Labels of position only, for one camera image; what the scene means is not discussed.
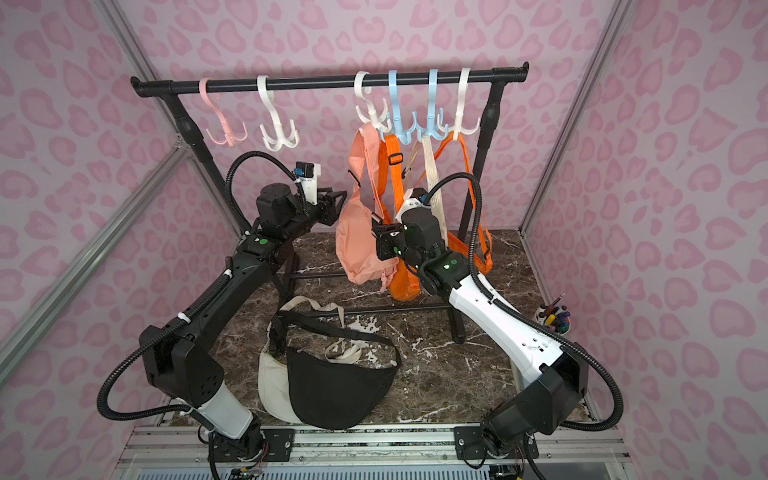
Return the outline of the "orange sling bag front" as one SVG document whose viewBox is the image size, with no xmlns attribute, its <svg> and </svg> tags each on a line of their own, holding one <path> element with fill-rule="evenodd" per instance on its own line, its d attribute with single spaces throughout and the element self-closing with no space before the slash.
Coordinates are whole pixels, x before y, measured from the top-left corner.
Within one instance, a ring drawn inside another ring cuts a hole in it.
<svg viewBox="0 0 768 480">
<path fill-rule="evenodd" d="M 389 177 L 391 179 L 393 191 L 394 210 L 391 218 L 398 213 L 405 201 L 405 190 L 403 185 L 403 161 L 399 140 L 395 135 L 388 135 L 380 146 L 379 168 L 387 166 L 389 168 Z M 410 301 L 415 299 L 420 293 L 419 279 L 410 273 L 406 264 L 399 260 L 397 270 L 392 282 L 388 286 L 392 297 L 398 301 Z"/>
</svg>

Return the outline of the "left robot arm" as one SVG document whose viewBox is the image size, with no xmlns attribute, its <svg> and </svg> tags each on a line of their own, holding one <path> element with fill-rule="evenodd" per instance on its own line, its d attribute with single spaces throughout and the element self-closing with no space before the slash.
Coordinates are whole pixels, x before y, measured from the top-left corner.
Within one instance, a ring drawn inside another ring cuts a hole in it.
<svg viewBox="0 0 768 480">
<path fill-rule="evenodd" d="M 173 398 L 173 406 L 205 427 L 209 457 L 251 460 L 261 454 L 259 418 L 225 384 L 223 367 L 210 350 L 228 322 L 262 285 L 287 290 L 277 273 L 291 261 L 293 243 L 316 224 L 331 226 L 347 194 L 329 187 L 304 201 L 284 183 L 264 187 L 257 198 L 258 217 L 246 231 L 223 273 L 185 311 L 164 327 L 148 327 L 140 336 L 148 382 Z"/>
</svg>

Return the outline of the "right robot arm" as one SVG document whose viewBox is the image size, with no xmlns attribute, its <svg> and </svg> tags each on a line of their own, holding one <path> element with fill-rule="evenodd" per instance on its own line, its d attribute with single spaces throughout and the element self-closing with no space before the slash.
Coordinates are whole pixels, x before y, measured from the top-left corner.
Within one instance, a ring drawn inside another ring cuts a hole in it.
<svg viewBox="0 0 768 480">
<path fill-rule="evenodd" d="M 510 304 L 465 254 L 446 246 L 431 210 L 417 206 L 385 224 L 374 214 L 372 235 L 381 260 L 397 258 L 418 277 L 421 287 L 445 299 L 471 319 L 510 357 L 523 389 L 481 421 L 485 452 L 513 452 L 527 434 L 553 433 L 583 399 L 588 364 L 563 343 L 507 313 Z"/>
</svg>

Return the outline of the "pink sling bag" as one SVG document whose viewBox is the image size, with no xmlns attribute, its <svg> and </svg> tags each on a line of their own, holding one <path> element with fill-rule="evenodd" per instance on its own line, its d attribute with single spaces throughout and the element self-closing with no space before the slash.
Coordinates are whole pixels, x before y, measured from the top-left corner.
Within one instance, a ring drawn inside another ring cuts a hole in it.
<svg viewBox="0 0 768 480">
<path fill-rule="evenodd" d="M 378 258 L 372 225 L 374 219 L 390 221 L 383 204 L 388 185 L 386 145 L 369 124 L 359 128 L 354 137 L 348 173 L 354 180 L 353 190 L 337 222 L 336 254 L 351 282 L 379 280 L 380 290 L 385 291 L 394 279 L 397 261 Z"/>
</svg>

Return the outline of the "black sling bag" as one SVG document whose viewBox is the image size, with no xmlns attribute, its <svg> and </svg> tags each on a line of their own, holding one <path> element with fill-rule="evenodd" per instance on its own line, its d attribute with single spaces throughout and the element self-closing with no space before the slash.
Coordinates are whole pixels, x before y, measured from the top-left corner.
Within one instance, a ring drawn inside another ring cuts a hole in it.
<svg viewBox="0 0 768 480">
<path fill-rule="evenodd" d="M 390 390 L 401 366 L 400 352 L 394 351 L 394 364 L 386 368 L 333 363 L 290 346 L 288 331 L 292 326 L 325 337 L 388 347 L 394 343 L 373 333 L 333 326 L 292 311 L 281 311 L 271 321 L 269 348 L 286 355 L 288 396 L 298 419 L 326 430 L 358 425 Z"/>
</svg>

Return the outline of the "white orange sling bag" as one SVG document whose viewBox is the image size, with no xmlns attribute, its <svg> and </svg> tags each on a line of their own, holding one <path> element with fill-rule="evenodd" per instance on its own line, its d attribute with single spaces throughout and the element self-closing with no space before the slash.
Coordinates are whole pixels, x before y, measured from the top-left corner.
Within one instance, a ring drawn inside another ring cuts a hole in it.
<svg viewBox="0 0 768 480">
<path fill-rule="evenodd" d="M 423 143 L 418 142 L 418 145 L 413 148 L 412 155 L 408 161 L 404 160 L 404 156 L 400 150 L 400 143 L 394 135 L 386 138 L 387 155 L 389 172 L 392 179 L 394 206 L 395 212 L 403 204 L 405 198 L 405 187 L 407 186 L 410 170 L 409 168 L 415 162 L 419 153 L 423 154 L 424 167 L 427 186 L 432 189 L 437 185 L 440 180 L 439 173 L 436 165 L 436 155 L 432 146 L 431 138 L 427 138 Z"/>
</svg>

